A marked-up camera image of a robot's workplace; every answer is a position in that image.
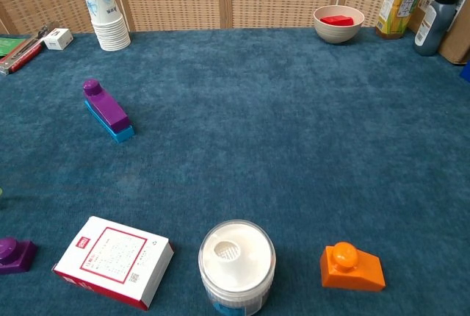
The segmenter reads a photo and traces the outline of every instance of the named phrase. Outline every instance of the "red logo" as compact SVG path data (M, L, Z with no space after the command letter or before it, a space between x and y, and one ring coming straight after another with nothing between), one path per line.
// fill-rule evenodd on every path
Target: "red logo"
M89 241L90 241L90 239L88 239L87 237L81 237L80 240L77 242L76 247L77 248L86 248Z

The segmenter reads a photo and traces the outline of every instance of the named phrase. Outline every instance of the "small white box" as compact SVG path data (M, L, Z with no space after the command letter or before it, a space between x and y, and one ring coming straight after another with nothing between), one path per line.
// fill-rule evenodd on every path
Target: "small white box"
M148 310L172 256L166 237L90 217L52 270L70 283Z
M64 50L73 40L71 31L68 28L56 28L44 37L47 49Z

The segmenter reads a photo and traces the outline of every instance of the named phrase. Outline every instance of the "blue block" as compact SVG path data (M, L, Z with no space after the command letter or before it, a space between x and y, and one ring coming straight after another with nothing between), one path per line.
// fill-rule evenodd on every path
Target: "blue block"
M467 62L467 65L465 65L465 68L463 68L460 73L460 77L465 79L467 82L470 82L470 62Z
M85 104L87 105L87 108L93 116L100 122L100 124L109 132L109 134L112 136L112 138L115 139L117 143L121 143L132 136L134 136L134 128L132 126L129 126L128 128L124 129L121 132L114 132L112 129L103 121L103 119L100 118L100 115L96 114L95 110L91 107L90 103L88 101L85 101Z

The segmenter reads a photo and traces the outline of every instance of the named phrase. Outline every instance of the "purple knob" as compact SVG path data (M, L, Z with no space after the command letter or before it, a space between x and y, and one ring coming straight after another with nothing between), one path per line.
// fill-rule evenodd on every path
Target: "purple knob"
M83 91L87 96L96 96L101 93L102 90L103 88L101 88L100 82L96 79L88 79L83 84Z
M19 257L18 241L12 237L0 239L0 265L8 265Z

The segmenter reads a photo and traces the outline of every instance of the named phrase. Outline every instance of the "white lid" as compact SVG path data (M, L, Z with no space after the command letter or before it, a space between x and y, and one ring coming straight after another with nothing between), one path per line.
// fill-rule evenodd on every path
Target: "white lid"
M275 252L267 234L246 220L230 220L215 226L199 253L203 277L226 292L244 292L273 275Z

